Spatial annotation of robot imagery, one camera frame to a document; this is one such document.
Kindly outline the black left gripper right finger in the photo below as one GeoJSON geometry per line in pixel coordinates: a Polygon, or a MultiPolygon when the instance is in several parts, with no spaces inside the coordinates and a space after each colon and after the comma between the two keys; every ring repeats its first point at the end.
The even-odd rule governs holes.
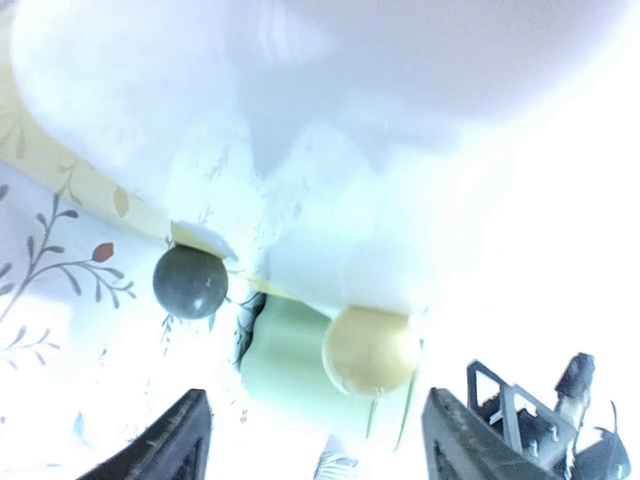
{"type": "Polygon", "coordinates": [[[421,421],[430,479],[546,477],[447,389],[429,391],[421,421]]]}

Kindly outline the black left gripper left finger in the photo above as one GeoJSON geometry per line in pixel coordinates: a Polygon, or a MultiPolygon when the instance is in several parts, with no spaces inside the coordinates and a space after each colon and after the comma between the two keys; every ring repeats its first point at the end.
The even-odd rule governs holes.
{"type": "Polygon", "coordinates": [[[207,394],[188,390],[126,448],[81,480],[203,480],[212,433],[207,394]]]}

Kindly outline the drawer cabinet with dark top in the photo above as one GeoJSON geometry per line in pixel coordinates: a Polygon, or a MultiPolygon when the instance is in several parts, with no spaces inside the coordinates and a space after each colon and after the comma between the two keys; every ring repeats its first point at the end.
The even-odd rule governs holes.
{"type": "Polygon", "coordinates": [[[635,1],[14,1],[19,99],[66,151],[318,306],[427,311],[431,377],[639,317],[635,1]]]}

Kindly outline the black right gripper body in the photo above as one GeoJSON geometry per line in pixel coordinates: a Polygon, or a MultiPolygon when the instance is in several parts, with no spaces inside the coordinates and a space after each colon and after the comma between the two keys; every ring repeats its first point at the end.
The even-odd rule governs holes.
{"type": "Polygon", "coordinates": [[[489,471],[499,479],[627,479],[631,462],[616,428],[599,427],[599,439],[577,448],[591,403],[595,358],[576,354],[555,386],[549,408],[482,362],[467,366],[467,407],[515,454],[491,453],[489,471]]]}

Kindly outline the green hard-shell suitcase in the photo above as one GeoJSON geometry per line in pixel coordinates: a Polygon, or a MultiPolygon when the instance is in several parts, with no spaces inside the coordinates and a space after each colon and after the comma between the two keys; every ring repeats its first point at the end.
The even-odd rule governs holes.
{"type": "Polygon", "coordinates": [[[240,360],[242,383],[258,407],[357,446],[397,450],[411,416],[417,373],[378,397],[340,392],[322,361],[330,319],[309,306],[267,296],[240,360]]]}

